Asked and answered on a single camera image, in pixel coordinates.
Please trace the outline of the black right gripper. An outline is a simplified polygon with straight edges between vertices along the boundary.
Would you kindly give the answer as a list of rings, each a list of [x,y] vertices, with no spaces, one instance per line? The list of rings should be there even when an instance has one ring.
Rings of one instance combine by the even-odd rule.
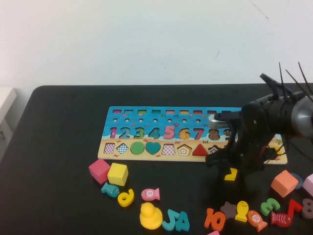
[[[218,166],[218,178],[238,169],[237,177],[244,178],[246,170],[261,170],[271,160],[271,128],[267,122],[228,122],[231,135],[228,144],[206,156],[208,167]]]

